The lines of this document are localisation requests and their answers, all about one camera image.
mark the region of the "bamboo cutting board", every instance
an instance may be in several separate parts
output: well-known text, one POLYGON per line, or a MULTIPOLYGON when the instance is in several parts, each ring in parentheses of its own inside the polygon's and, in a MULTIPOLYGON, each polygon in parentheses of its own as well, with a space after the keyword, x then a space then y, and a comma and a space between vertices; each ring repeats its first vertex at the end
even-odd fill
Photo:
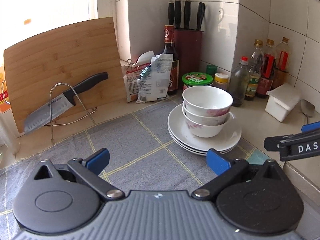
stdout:
MULTIPOLYGON (((107 80, 79 95, 84 105, 89 109, 126 98, 112 17, 66 25, 21 41, 4 51, 4 71, 20 133, 25 118, 49 102, 51 88, 60 82, 74 86, 108 72, 107 80)), ((67 89, 56 87, 52 98, 67 89)), ((58 118, 83 111, 76 99, 76 106, 58 118)))

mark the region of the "stacked bowls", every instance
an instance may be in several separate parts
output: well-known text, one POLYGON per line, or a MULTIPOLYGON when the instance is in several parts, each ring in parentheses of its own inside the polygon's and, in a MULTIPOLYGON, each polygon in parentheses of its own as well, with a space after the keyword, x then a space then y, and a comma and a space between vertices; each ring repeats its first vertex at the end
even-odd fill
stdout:
POLYGON ((213 137, 231 119, 232 96, 220 88, 194 86, 184 90, 182 97, 186 124, 196 136, 213 137))

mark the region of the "knife block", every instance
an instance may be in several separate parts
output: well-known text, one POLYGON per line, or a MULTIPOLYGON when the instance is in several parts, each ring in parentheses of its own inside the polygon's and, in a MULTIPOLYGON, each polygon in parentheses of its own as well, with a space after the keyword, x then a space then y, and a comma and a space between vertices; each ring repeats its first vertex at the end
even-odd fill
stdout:
POLYGON ((179 88, 182 89, 182 76, 199 71, 201 41, 203 31, 174 30, 174 44, 179 55, 179 88))

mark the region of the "green jar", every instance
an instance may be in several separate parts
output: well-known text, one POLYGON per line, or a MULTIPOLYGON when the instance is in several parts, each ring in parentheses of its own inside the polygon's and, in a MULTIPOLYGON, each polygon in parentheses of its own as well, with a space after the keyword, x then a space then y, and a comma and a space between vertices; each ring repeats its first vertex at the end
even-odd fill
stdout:
POLYGON ((194 86, 210 86, 213 82, 211 75, 202 72, 191 72, 182 76, 183 91, 194 86))

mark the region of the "white plate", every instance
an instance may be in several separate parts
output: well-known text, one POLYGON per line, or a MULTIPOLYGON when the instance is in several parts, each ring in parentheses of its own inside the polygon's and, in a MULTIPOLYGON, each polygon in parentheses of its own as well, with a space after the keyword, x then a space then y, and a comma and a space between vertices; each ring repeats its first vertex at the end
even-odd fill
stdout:
MULTIPOLYGON (((199 150, 196 150, 196 149, 193 149, 185 144, 183 144, 181 141, 179 141, 170 131, 169 127, 168 127, 168 130, 169 130, 169 134, 170 136, 172 137, 172 139, 179 145, 181 146, 182 148, 184 148, 185 150, 188 150, 189 152, 192 152, 192 153, 195 153, 195 154, 201 154, 201 155, 207 155, 207 152, 203 152, 203 151, 199 151, 199 150)), ((226 151, 222 151, 220 152, 221 154, 225 154, 227 152, 230 152, 231 150, 233 150, 234 148, 236 147, 236 145, 234 145, 232 148, 226 150, 226 151)))
POLYGON ((231 112, 230 115, 231 120, 220 133, 214 137, 202 138, 192 134, 188 129, 180 104, 170 112, 168 128, 175 138, 186 146, 203 152, 207 152, 210 148, 224 152, 234 147, 241 138, 241 126, 231 112))

